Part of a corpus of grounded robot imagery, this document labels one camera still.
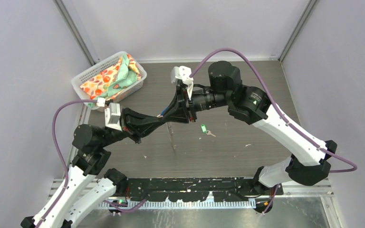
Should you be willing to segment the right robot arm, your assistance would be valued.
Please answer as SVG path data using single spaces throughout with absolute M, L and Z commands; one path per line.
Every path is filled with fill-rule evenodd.
M 171 82 L 176 86 L 176 94 L 162 114 L 165 122 L 188 123 L 196 120 L 197 112 L 226 106 L 235 119 L 272 136 L 291 155 L 284 161 L 257 169 L 252 188 L 259 195 L 287 181 L 312 186 L 329 175 L 328 159 L 337 148 L 334 141 L 314 138 L 287 117 L 264 90 L 243 85 L 240 70 L 230 62 L 212 63 L 208 75 L 210 85 L 204 86 L 194 83 L 189 67 L 173 68 Z

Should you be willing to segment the metal keyring holder plate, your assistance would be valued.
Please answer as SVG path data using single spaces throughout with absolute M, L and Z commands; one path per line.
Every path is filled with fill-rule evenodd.
M 173 129 L 172 129 L 172 124 L 171 123 L 166 123 L 166 126 L 167 126 L 167 131 L 168 131 L 170 142 L 171 142 L 171 148 L 173 150 L 174 155 L 176 156 L 177 145 L 174 141 L 174 132 L 173 132 Z

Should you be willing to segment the green tagged key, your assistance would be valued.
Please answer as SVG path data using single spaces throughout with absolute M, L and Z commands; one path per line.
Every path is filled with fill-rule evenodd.
M 210 130 L 208 130 L 206 125 L 204 125 L 204 124 L 201 124 L 201 131 L 206 135 L 216 137 L 216 135 L 214 135 Z

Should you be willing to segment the blue tagged key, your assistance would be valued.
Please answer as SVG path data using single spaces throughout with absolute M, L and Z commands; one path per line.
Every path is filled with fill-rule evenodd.
M 157 115 L 157 117 L 159 117 L 159 118 L 164 117 L 164 115 L 168 112 L 168 110 L 169 110 L 169 107 L 167 107 L 167 108 L 163 109 L 163 110 L 161 111 L 161 113 L 160 113 L 159 115 Z

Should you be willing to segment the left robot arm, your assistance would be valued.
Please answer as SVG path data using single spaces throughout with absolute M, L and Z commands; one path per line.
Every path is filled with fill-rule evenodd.
M 130 138 L 135 143 L 165 124 L 163 117 L 140 114 L 118 103 L 105 109 L 105 126 L 82 124 L 74 131 L 73 146 L 77 154 L 65 178 L 48 203 L 34 216 L 25 217 L 23 228 L 76 228 L 99 203 L 111 195 L 126 193 L 127 177 L 115 168 L 85 195 L 82 191 L 105 167 L 111 152 L 105 147 Z

